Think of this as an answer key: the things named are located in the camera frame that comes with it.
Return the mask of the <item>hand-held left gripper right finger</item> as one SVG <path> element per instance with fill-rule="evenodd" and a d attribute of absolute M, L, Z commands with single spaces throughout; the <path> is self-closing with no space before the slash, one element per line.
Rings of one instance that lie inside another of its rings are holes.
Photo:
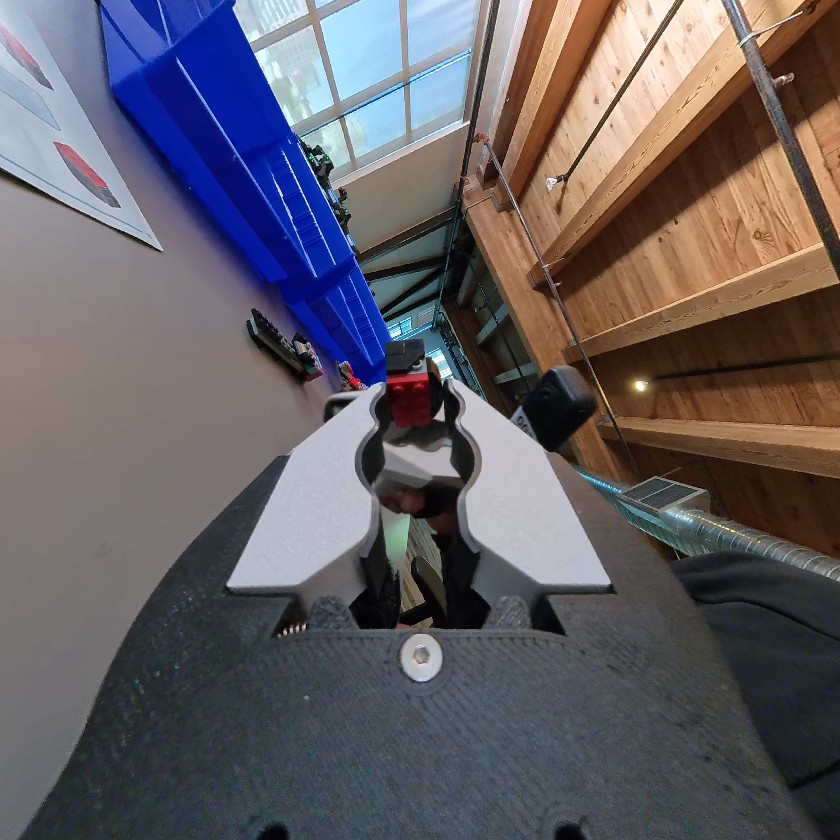
<path fill-rule="evenodd" d="M 464 481 L 445 551 L 448 625 L 560 627 L 550 595 L 608 593 L 556 452 L 455 381 L 445 386 L 445 421 Z"/>

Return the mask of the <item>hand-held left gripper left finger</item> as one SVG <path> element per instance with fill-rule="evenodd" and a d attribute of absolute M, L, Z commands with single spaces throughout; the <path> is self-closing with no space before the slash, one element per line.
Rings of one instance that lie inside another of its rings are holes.
<path fill-rule="evenodd" d="M 395 626 L 396 573 L 373 488 L 390 422 L 376 384 L 290 452 L 227 581 L 232 593 L 294 595 L 307 613 L 334 595 L 360 626 Z"/>

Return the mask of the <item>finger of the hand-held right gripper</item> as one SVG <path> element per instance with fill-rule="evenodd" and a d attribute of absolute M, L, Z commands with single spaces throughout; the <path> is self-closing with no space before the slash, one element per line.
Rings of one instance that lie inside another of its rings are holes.
<path fill-rule="evenodd" d="M 452 437 L 447 429 L 389 429 L 382 443 L 385 463 L 375 479 L 376 491 L 463 487 L 452 465 Z"/>
<path fill-rule="evenodd" d="M 342 410 L 355 404 L 362 405 L 363 409 L 370 412 L 369 391 L 340 392 L 331 395 L 324 405 L 323 422 L 328 422 L 342 412 Z"/>

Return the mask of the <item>red black toy brick build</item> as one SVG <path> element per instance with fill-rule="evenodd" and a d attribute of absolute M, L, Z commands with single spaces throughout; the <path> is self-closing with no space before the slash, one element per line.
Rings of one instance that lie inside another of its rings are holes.
<path fill-rule="evenodd" d="M 422 339 L 385 344 L 386 390 L 392 420 L 401 428 L 430 425 L 444 402 L 438 368 Z"/>

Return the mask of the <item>blue plastic bin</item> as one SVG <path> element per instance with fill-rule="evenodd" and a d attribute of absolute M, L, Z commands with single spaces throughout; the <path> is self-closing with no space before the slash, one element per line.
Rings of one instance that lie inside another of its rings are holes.
<path fill-rule="evenodd" d="M 233 2 L 102 1 L 112 90 L 248 261 L 293 300 L 357 267 Z"/>
<path fill-rule="evenodd" d="M 303 285 L 291 278 L 278 287 L 305 335 L 328 357 L 348 361 L 367 385 L 384 381 L 384 349 L 391 337 L 357 264 L 330 290 L 321 281 Z"/>

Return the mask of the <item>grey desk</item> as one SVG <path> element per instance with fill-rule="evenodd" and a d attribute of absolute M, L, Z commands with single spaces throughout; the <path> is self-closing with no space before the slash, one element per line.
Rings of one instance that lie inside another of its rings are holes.
<path fill-rule="evenodd" d="M 292 323 L 110 90 L 94 2 L 22 2 L 162 252 L 2 176 L 2 838 L 38 810 L 133 619 L 320 425 L 245 330 Z"/>

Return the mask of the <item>person's right hand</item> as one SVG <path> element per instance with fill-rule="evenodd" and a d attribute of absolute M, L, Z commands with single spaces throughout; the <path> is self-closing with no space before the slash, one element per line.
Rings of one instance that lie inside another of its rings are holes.
<path fill-rule="evenodd" d="M 401 488 L 392 494 L 380 497 L 384 509 L 397 515 L 407 515 L 414 519 L 424 518 L 426 507 L 425 490 Z"/>

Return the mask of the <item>long black toy brick assembly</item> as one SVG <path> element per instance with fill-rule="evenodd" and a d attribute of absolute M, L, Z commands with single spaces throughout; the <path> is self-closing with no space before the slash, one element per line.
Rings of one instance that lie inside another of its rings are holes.
<path fill-rule="evenodd" d="M 312 382 L 323 376 L 323 369 L 313 345 L 296 332 L 287 339 L 258 309 L 251 309 L 246 322 L 250 338 L 278 362 L 285 364 L 301 382 Z"/>

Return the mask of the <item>ceiling vent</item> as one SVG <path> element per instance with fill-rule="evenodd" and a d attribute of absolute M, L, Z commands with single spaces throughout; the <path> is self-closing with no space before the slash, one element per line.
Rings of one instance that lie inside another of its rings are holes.
<path fill-rule="evenodd" d="M 672 507 L 710 512 L 711 504 L 708 490 L 660 476 L 646 479 L 623 490 L 617 499 L 623 504 L 655 516 Z"/>

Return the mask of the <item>person's black jacket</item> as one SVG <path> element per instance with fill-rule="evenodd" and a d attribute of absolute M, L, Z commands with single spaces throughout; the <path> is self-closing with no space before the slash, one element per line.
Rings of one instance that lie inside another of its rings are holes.
<path fill-rule="evenodd" d="M 838 807 L 838 583 L 736 552 L 671 568 L 700 605 L 789 788 Z"/>

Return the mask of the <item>large window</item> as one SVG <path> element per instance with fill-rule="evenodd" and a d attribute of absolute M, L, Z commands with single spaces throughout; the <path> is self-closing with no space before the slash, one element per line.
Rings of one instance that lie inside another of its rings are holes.
<path fill-rule="evenodd" d="M 479 1 L 238 1 L 293 132 L 349 177 L 460 125 L 475 86 Z"/>

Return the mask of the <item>instruction booklet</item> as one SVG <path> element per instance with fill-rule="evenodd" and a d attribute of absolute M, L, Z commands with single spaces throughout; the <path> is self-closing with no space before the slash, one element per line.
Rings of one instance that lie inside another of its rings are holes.
<path fill-rule="evenodd" d="M 162 249 L 22 2 L 1 2 L 1 167 Z"/>

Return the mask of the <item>silver air duct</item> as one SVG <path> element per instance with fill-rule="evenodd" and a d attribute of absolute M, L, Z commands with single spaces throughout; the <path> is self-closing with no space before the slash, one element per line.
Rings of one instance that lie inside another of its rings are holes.
<path fill-rule="evenodd" d="M 575 465 L 577 473 L 596 488 L 636 529 L 686 556 L 736 551 L 790 565 L 839 582 L 839 561 L 801 545 L 774 537 L 735 521 L 714 516 L 711 511 L 671 507 L 657 516 L 637 510 L 617 499 L 633 487 L 610 480 Z"/>

